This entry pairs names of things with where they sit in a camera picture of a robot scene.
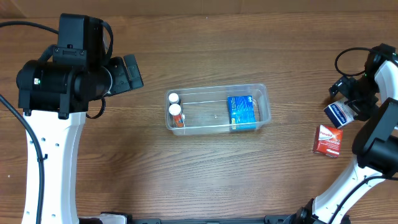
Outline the white and navy box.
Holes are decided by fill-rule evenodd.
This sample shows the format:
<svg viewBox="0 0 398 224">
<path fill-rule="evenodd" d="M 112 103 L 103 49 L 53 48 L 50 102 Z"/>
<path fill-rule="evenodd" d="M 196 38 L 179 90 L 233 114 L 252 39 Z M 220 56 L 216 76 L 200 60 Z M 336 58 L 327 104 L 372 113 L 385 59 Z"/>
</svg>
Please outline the white and navy box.
<svg viewBox="0 0 398 224">
<path fill-rule="evenodd" d="M 357 116 L 357 113 L 346 104 L 347 101 L 348 99 L 343 97 L 324 109 L 325 114 L 337 129 L 353 122 Z"/>
</svg>

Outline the dark bottle white cap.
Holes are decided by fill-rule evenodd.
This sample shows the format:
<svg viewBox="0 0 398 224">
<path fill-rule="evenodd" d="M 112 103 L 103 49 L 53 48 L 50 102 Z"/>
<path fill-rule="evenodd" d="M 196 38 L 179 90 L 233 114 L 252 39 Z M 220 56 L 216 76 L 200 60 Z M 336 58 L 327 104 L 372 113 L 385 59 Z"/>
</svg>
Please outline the dark bottle white cap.
<svg viewBox="0 0 398 224">
<path fill-rule="evenodd" d="M 177 93 L 171 93 L 168 96 L 168 101 L 169 101 L 170 105 L 173 105 L 173 104 L 181 105 L 181 98 L 179 97 L 179 95 Z"/>
</svg>

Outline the red Panadol box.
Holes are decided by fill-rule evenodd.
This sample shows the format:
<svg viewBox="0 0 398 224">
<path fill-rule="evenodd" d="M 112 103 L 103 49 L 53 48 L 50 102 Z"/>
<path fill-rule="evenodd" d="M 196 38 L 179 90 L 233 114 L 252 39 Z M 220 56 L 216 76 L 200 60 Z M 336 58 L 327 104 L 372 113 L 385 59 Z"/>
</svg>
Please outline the red Panadol box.
<svg viewBox="0 0 398 224">
<path fill-rule="evenodd" d="M 337 158 L 340 155 L 342 139 L 342 130 L 319 125 L 315 133 L 312 152 Z"/>
</svg>

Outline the orange bottle white cap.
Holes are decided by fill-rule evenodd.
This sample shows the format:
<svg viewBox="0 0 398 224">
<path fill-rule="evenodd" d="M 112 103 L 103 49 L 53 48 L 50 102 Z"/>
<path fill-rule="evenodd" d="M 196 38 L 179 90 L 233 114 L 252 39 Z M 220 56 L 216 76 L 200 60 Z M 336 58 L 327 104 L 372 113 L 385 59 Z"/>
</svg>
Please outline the orange bottle white cap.
<svg viewBox="0 0 398 224">
<path fill-rule="evenodd" d="M 169 106 L 169 113 L 172 115 L 173 120 L 178 128 L 185 126 L 182 108 L 179 104 L 171 104 Z"/>
</svg>

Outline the blue medicine box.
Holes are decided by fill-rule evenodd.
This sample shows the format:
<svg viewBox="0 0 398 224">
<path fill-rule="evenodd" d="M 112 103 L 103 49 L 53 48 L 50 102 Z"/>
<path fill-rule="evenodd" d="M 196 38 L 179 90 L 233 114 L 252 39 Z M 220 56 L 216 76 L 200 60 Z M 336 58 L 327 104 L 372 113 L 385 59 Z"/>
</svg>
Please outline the blue medicine box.
<svg viewBox="0 0 398 224">
<path fill-rule="evenodd" d="M 252 96 L 227 97 L 230 129 L 232 131 L 256 129 Z"/>
</svg>

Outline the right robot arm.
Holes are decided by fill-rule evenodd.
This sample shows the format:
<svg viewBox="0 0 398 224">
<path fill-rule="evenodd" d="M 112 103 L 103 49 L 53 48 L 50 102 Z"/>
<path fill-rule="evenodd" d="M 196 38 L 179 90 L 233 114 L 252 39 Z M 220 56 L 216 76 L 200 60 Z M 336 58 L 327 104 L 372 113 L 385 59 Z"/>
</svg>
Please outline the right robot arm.
<svg viewBox="0 0 398 224">
<path fill-rule="evenodd" d="M 369 190 L 385 180 L 396 180 L 397 53 L 380 44 L 366 49 L 364 70 L 343 73 L 329 89 L 343 98 L 325 113 L 341 128 L 353 120 L 364 122 L 353 145 L 348 167 L 321 195 L 291 215 L 268 215 L 265 223 L 350 223 L 349 209 Z"/>
</svg>

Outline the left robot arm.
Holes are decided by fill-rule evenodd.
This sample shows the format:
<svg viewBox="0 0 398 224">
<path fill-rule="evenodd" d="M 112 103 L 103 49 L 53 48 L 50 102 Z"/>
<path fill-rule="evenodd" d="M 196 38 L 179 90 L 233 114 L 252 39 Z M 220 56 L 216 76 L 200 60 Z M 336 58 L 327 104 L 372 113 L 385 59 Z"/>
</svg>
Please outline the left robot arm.
<svg viewBox="0 0 398 224">
<path fill-rule="evenodd" d="M 58 42 L 17 74 L 27 123 L 24 223 L 78 223 L 76 164 L 91 101 L 142 88 L 136 58 L 113 57 L 110 25 L 62 14 Z"/>
</svg>

